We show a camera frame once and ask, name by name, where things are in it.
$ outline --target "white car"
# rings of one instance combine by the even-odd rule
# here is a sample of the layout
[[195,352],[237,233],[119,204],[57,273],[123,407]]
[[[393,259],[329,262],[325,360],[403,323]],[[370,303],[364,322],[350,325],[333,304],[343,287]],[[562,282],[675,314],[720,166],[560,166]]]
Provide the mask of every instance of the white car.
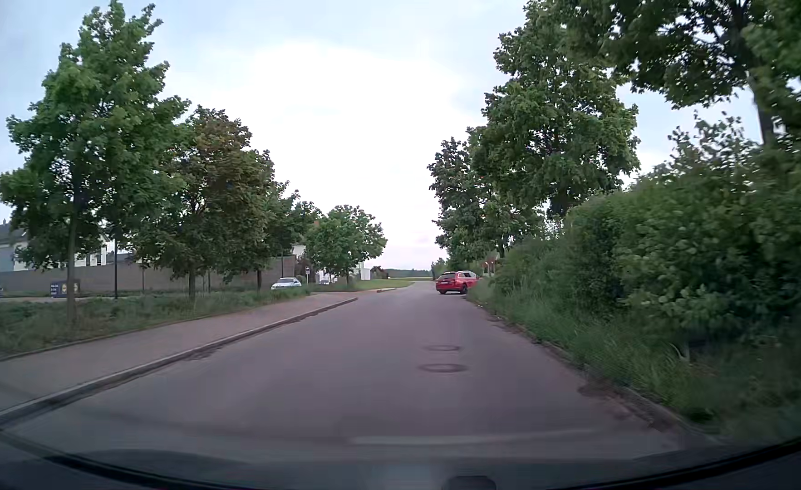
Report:
[[303,286],[303,284],[300,284],[300,281],[297,280],[297,277],[280,277],[279,281],[276,281],[272,286],[270,286],[270,288],[297,288],[297,286]]

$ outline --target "brick sidewalk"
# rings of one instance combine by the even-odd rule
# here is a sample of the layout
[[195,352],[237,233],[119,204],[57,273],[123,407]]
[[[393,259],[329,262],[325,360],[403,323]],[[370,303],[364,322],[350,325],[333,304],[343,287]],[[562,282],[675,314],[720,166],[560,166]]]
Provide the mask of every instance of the brick sidewalk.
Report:
[[0,361],[0,410],[352,296],[354,293],[309,295]]

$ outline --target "white house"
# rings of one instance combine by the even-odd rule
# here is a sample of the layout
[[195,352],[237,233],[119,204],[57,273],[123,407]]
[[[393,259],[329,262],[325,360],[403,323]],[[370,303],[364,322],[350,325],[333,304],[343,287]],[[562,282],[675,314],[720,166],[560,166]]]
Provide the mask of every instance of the white house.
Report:
[[[0,224],[0,272],[30,269],[26,263],[16,260],[16,249],[23,248],[27,244],[28,237],[23,230],[11,229],[10,223],[6,220]],[[101,265],[101,254],[78,257],[74,264],[76,267]]]
[[[295,256],[295,258],[300,258],[301,255],[304,254],[306,251],[306,245],[298,243],[294,247],[291,248],[291,253]],[[328,277],[328,273],[324,270],[318,270],[316,273],[319,275],[319,279],[323,277]],[[370,270],[364,267],[364,263],[361,262],[358,266],[351,271],[352,275],[359,275],[362,281],[370,281]]]

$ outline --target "red car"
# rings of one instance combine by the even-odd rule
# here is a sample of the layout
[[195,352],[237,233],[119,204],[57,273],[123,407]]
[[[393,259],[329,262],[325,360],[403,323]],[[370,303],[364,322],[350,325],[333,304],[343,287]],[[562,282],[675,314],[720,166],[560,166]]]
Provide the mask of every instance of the red car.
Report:
[[445,295],[449,291],[458,291],[462,295],[467,294],[467,290],[479,282],[479,277],[469,270],[459,270],[458,272],[444,272],[437,278],[437,291]]

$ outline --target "sign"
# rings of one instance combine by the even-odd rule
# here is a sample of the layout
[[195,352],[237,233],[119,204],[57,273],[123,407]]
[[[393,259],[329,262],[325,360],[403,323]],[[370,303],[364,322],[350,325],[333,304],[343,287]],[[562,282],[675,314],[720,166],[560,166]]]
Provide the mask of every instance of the sign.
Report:
[[[79,279],[74,279],[74,294],[79,294]],[[52,281],[49,284],[49,295],[68,297],[68,281]]]

